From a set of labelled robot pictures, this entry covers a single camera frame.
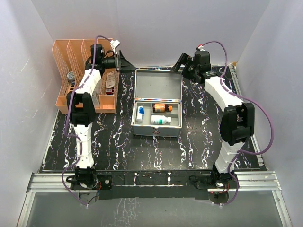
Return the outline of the white blue bandage roll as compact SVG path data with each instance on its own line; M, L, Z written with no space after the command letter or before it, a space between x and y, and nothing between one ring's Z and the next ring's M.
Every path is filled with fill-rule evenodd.
M144 118L144 107L140 105L137 108L136 121L143 122L143 118Z

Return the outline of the brown bottle orange cap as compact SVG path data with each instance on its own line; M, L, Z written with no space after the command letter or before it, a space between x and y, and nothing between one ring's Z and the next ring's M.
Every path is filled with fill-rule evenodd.
M171 112L173 107L168 104L154 103L152 104L152 109L154 113L166 113Z

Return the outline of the grey metal case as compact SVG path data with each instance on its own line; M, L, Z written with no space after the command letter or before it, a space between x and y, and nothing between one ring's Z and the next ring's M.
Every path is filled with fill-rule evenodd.
M136 101L178 102L182 105L182 82L182 75L170 70L137 69L135 71L134 103ZM134 135L137 136L178 137L182 129L182 127L143 126L132 123L131 126Z

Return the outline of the grey plastic divided tray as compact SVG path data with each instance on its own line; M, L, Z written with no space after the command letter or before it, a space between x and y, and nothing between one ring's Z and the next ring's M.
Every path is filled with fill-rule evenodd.
M147 101L136 101L134 103L133 107L133 117L132 117L132 124L133 125L143 125L143 126L151 126L151 125L159 125L159 124L151 124L151 117L152 115L164 115L166 117L171 117L172 121L171 123L164 124L162 126L164 127L182 127L182 113L181 113L181 103L168 103L164 102L161 104L168 104L173 107L171 112L166 112L166 113L154 113L152 109L152 104L154 103L161 103L161 102L147 102ZM136 121L136 115L137 115L137 108L138 106L143 106L144 107L144 118L143 122L137 122Z

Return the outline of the white bottle white cap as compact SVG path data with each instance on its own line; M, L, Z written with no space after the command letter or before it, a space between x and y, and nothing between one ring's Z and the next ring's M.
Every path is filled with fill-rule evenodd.
M171 117L166 117L164 115L152 115L151 116L151 124L164 125L167 123L171 123L171 121L172 121Z

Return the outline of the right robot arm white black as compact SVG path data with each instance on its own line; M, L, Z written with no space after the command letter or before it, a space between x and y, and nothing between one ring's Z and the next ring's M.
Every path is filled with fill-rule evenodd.
M235 160L254 134L254 105L243 102L225 87L223 78L211 70L208 51L197 50L192 57L182 53L171 70L180 70L184 78L203 84L223 112L219 127L222 146L208 179L210 185L221 188L233 179Z

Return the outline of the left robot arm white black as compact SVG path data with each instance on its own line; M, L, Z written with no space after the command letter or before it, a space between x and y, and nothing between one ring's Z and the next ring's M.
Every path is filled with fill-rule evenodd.
M95 188L98 184L91 146L91 129L96 117L93 93L106 70L135 70L134 65L125 59L120 50L116 52L115 48L116 44L112 43L111 51L114 55L106 57L103 45L93 44L80 84L67 95L68 113L65 125L71 124L74 133L70 134L67 130L64 133L76 139L77 160L71 165L75 167L74 177L67 178L66 181L88 189Z

